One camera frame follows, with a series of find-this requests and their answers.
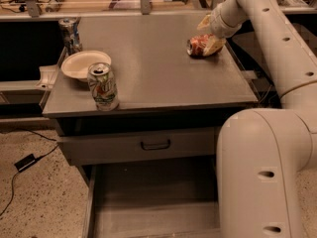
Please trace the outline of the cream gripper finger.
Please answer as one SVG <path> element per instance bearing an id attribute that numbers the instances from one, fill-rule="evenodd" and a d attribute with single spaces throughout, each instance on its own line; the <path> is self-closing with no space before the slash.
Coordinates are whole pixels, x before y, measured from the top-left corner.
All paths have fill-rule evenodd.
<path id="1" fill-rule="evenodd" d="M 207 14 L 202 21 L 198 24 L 197 29 L 203 30 L 210 26 L 210 14 Z"/>
<path id="2" fill-rule="evenodd" d="M 206 43 L 206 47 L 203 50 L 203 55 L 209 57 L 217 52 L 220 52 L 221 49 L 226 44 L 225 39 L 219 39 L 217 37 L 210 37 Z"/>

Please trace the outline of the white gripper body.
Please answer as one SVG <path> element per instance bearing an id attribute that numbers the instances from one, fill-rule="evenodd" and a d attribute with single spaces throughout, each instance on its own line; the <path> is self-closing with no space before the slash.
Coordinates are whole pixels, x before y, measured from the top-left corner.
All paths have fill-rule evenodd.
<path id="1" fill-rule="evenodd" d="M 236 34 L 242 25 L 238 24 L 235 27 L 229 26 L 221 16 L 222 5 L 217 7 L 210 14 L 210 32 L 219 39 L 227 39 Z"/>

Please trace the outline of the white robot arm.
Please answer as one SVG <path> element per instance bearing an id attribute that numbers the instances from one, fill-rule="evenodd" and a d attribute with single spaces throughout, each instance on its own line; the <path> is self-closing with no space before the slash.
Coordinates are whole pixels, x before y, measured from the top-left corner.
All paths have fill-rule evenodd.
<path id="1" fill-rule="evenodd" d="M 317 158 L 316 58 L 278 0 L 225 0 L 211 13 L 215 36 L 250 21 L 280 99 L 278 109 L 245 109 L 217 142 L 221 238 L 302 238 L 296 174 Z"/>

